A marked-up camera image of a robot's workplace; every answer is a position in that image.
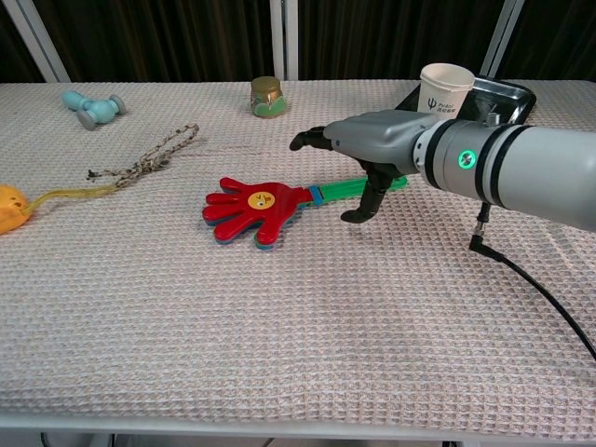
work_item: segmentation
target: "glass jar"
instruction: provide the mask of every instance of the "glass jar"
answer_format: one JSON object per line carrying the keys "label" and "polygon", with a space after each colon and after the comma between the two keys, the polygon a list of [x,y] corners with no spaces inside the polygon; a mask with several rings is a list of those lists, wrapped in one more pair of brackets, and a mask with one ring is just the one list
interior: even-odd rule
{"label": "glass jar", "polygon": [[279,79],[274,76],[261,76],[251,82],[251,109],[261,118],[274,118],[286,108],[286,100],[281,93]]}

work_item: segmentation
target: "smiley face sticker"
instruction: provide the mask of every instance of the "smiley face sticker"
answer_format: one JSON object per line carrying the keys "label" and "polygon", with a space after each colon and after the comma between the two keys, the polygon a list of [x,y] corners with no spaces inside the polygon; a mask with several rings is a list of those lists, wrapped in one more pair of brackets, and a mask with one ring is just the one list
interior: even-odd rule
{"label": "smiley face sticker", "polygon": [[249,196],[249,206],[255,210],[266,210],[273,207],[276,198],[273,194],[266,191],[259,191]]}

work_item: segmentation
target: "black cable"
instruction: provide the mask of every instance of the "black cable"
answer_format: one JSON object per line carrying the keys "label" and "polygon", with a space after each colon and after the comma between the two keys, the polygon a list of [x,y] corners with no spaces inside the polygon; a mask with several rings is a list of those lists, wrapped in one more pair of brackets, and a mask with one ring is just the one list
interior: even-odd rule
{"label": "black cable", "polygon": [[478,215],[479,226],[477,226],[475,234],[474,234],[474,236],[472,236],[472,239],[469,242],[469,249],[477,252],[478,254],[481,254],[482,256],[491,258],[491,259],[497,261],[498,263],[505,264],[511,270],[513,270],[515,273],[517,273],[522,278],[524,278],[526,281],[528,281],[530,284],[532,284],[547,300],[549,300],[549,303],[551,303],[553,305],[553,307],[555,309],[557,309],[557,311],[562,315],[562,317],[565,318],[565,321],[567,321],[567,323],[569,323],[569,325],[572,327],[572,329],[576,332],[576,334],[579,337],[579,339],[581,340],[581,342],[588,349],[588,351],[590,352],[590,354],[592,355],[594,360],[596,360],[596,348],[594,348],[594,345],[592,344],[591,340],[584,333],[584,331],[577,324],[577,322],[573,319],[573,317],[571,315],[569,315],[569,312],[567,312],[567,310],[565,310],[565,308],[562,306],[562,304],[559,303],[557,301],[557,299],[554,296],[552,296],[552,294],[550,294],[550,292],[542,284],[540,284],[538,281],[536,281],[534,278],[532,278],[532,276],[528,272],[526,272],[521,267],[519,267],[517,264],[515,264],[513,261],[511,261],[503,253],[493,250],[492,248],[490,248],[482,243],[482,241],[483,241],[482,226],[488,222],[488,214],[490,211],[490,207],[491,206],[489,204],[482,203],[481,212]]}
{"label": "black cable", "polygon": [[47,434],[46,433],[41,433],[41,445],[43,445],[44,447],[51,447],[49,445],[49,442],[47,442]]}
{"label": "black cable", "polygon": [[528,281],[530,284],[536,287],[536,289],[540,293],[542,293],[547,300],[549,300],[549,303],[551,303],[554,306],[554,308],[557,309],[557,311],[559,311],[562,317],[565,318],[565,321],[567,321],[569,323],[569,326],[573,328],[573,330],[576,332],[577,336],[582,341],[584,346],[588,349],[594,360],[596,360],[596,349],[594,348],[594,345],[589,340],[588,336],[584,333],[584,331],[581,329],[581,327],[576,323],[574,318],[571,315],[569,315],[569,312],[565,310],[562,304],[559,303],[557,299],[542,286],[542,284],[540,284],[538,281],[532,278],[525,270],[523,270],[517,264],[510,261],[507,257],[504,257],[503,264],[508,265],[514,272],[516,272],[518,275],[520,275],[522,278],[524,278],[526,281]]}

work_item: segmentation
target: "green indicator light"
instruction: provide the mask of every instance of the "green indicator light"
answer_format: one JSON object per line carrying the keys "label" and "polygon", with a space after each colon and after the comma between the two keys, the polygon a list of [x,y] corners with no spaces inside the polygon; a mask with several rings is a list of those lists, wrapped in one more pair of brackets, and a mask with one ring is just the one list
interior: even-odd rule
{"label": "green indicator light", "polygon": [[472,151],[464,151],[457,160],[461,169],[472,169],[476,164],[476,154]]}

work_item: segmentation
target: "jar lid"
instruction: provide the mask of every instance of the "jar lid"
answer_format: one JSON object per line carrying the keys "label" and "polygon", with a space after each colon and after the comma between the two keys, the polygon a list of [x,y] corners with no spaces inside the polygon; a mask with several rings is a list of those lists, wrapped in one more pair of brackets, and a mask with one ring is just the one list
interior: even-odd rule
{"label": "jar lid", "polygon": [[260,93],[273,93],[281,90],[281,87],[276,77],[261,76],[252,79],[252,89]]}

